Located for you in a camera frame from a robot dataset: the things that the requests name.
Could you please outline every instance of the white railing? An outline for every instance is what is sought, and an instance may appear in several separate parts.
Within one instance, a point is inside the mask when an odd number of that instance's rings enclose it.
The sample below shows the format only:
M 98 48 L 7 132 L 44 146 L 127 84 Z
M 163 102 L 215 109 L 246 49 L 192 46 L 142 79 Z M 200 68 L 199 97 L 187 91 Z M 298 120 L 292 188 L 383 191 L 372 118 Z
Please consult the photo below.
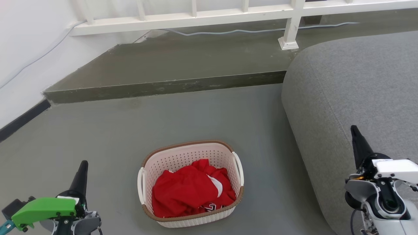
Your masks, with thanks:
M 190 0 L 188 13 L 146 15 L 142 0 L 136 0 L 137 17 L 94 20 L 87 0 L 78 1 L 87 22 L 76 26 L 72 36 L 287 19 L 284 36 L 278 40 L 283 50 L 298 48 L 296 34 L 303 16 L 418 8 L 418 0 L 290 0 L 290 4 L 261 7 L 249 7 L 251 0 L 242 0 L 241 9 L 198 11 L 197 0 Z

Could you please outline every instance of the gray sofa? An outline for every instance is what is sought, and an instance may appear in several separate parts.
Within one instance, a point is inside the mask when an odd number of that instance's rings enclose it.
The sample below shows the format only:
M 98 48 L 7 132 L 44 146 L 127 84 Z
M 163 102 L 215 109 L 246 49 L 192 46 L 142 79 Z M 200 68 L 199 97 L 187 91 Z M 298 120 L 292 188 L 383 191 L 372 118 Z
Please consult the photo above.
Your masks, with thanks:
M 338 235 L 350 235 L 352 209 L 344 199 L 344 179 L 355 172 L 350 126 L 374 151 L 418 162 L 418 31 L 303 50 L 287 71 L 282 101 L 325 219 Z M 400 191 L 418 205 L 417 193 Z

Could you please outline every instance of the wire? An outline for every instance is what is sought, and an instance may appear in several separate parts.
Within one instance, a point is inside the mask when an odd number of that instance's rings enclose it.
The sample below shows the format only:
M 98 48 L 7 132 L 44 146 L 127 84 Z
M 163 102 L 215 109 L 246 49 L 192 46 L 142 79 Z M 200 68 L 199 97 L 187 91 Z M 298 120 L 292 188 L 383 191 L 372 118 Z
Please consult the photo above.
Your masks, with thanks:
M 23 66 L 22 68 L 16 70 L 16 72 L 9 74 L 6 77 L 6 82 L 4 82 L 3 84 L 0 85 L 0 89 L 2 89 L 5 85 L 7 85 L 10 81 L 12 81 L 15 77 L 17 77 L 24 69 L 26 69 L 27 67 L 29 67 L 30 65 L 32 65 L 33 63 L 37 62 L 38 60 L 42 59 L 44 56 L 46 56 L 47 54 L 49 54 L 52 50 L 54 50 L 59 44 L 61 44 L 62 41 L 64 41 L 64 39 L 70 34 L 71 30 L 86 22 L 86 20 L 81 21 L 81 22 L 77 22 L 75 24 L 73 24 L 70 29 L 67 31 L 67 33 L 59 40 L 58 43 L 56 43 L 51 49 L 48 50 L 48 52 L 46 52 L 45 54 L 43 54 L 42 56 L 38 57 L 37 59 L 34 59 L 32 62 L 28 62 L 26 63 L 25 66 Z M 338 27 L 338 26 L 342 26 L 342 25 L 346 25 L 346 24 L 358 24 L 357 22 L 345 22 L 345 23 L 341 23 L 341 24 L 336 24 L 336 25 L 317 25 L 317 26 L 304 26 L 304 27 L 299 27 L 299 29 L 307 29 L 307 28 L 327 28 L 327 27 Z M 277 28 L 277 29 L 266 29 L 266 30 L 258 30 L 258 31 L 249 31 L 249 30 L 241 30 L 241 29 L 236 29 L 236 30 L 232 30 L 232 31 L 228 31 L 228 32 L 197 32 L 197 33 L 182 33 L 179 31 L 176 31 L 174 29 L 162 29 L 165 31 L 169 31 L 169 32 L 173 32 L 173 33 L 177 33 L 177 34 L 181 34 L 183 36 L 193 36 L 193 35 L 199 35 L 199 34 L 213 34 L 213 35 L 221 35 L 221 34 L 228 34 L 228 33 L 235 33 L 235 32 L 244 32 L 244 33 L 265 33 L 265 32 L 274 32 L 274 31 L 283 31 L 285 30 L 285 28 Z
M 9 74 L 6 77 L 6 82 L 4 82 L 3 84 L 0 85 L 0 89 L 2 89 L 5 85 L 7 85 L 10 81 L 12 81 L 15 77 L 17 77 L 24 69 L 26 69 L 28 66 L 32 65 L 33 63 L 37 62 L 38 60 L 42 59 L 44 56 L 46 56 L 47 54 L 49 54 L 52 50 L 54 50 L 59 44 L 61 44 L 62 41 L 64 41 L 64 39 L 70 34 L 71 30 L 77 26 L 80 25 L 82 23 L 86 22 L 86 20 L 81 21 L 81 22 L 77 22 L 73 25 L 70 26 L 70 29 L 68 30 L 68 32 L 58 41 L 58 43 L 56 43 L 55 45 L 52 46 L 51 49 L 48 50 L 48 52 L 46 52 L 45 54 L 43 54 L 42 56 L 38 57 L 37 59 L 34 59 L 32 62 L 27 62 L 25 66 L 23 66 L 20 69 L 17 69 L 16 72 L 12 72 L 11 74 Z
M 345 22 L 345 23 L 336 24 L 336 25 L 303 26 L 303 27 L 299 27 L 299 29 L 338 27 L 338 26 L 348 25 L 348 24 L 358 24 L 358 23 L 357 22 Z M 170 28 L 166 28 L 166 29 L 162 29 L 162 30 L 165 30 L 165 31 L 168 31 L 168 32 L 177 33 L 177 34 L 180 34 L 180 35 L 183 35 L 183 36 L 194 36 L 194 35 L 199 35 L 199 34 L 222 35 L 222 34 L 235 33 L 235 32 L 243 32 L 243 33 L 265 33 L 265 32 L 274 32 L 274 31 L 284 31 L 285 28 L 266 29 L 266 30 L 258 30 L 258 31 L 249 31 L 249 30 L 236 29 L 236 30 L 232 30 L 232 31 L 228 31 L 228 32 L 197 32 L 197 33 L 182 33 L 182 32 L 176 31 L 174 29 L 170 29 Z
M 356 214 L 356 211 L 362 211 L 362 210 L 354 209 L 353 213 L 351 213 L 351 218 L 350 218 L 351 235 L 355 235 L 354 234 L 354 229 L 353 229 L 353 220 L 354 220 L 354 215 Z

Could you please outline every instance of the basket handle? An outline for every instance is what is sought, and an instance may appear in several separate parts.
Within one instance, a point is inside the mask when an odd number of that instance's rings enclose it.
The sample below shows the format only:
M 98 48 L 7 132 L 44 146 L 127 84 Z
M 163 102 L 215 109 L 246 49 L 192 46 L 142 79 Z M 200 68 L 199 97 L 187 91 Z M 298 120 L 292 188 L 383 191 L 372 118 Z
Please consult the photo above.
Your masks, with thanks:
M 244 171 L 242 169 L 241 160 L 235 152 L 232 152 L 232 154 L 234 155 L 235 165 L 238 168 L 241 186 L 244 186 Z
M 145 204 L 145 199 L 146 199 L 145 177 L 144 177 L 145 173 L 146 173 L 145 169 L 141 167 L 141 169 L 138 172 L 138 196 L 142 205 Z

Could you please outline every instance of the laundry basket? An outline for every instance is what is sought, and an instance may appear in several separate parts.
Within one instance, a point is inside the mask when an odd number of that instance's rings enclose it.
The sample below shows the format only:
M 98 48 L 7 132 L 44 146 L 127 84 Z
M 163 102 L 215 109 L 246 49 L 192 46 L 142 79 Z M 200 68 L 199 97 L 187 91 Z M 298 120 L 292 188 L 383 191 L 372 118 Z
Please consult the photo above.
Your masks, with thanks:
M 152 189 L 164 170 L 177 171 L 199 159 L 209 159 L 217 168 L 225 167 L 237 200 L 231 205 L 210 212 L 174 218 L 159 218 L 154 215 Z M 153 220 L 164 227 L 188 227 L 223 219 L 230 215 L 244 193 L 244 172 L 241 161 L 233 149 L 218 140 L 197 141 L 169 146 L 152 152 L 138 173 L 138 194 L 142 208 Z

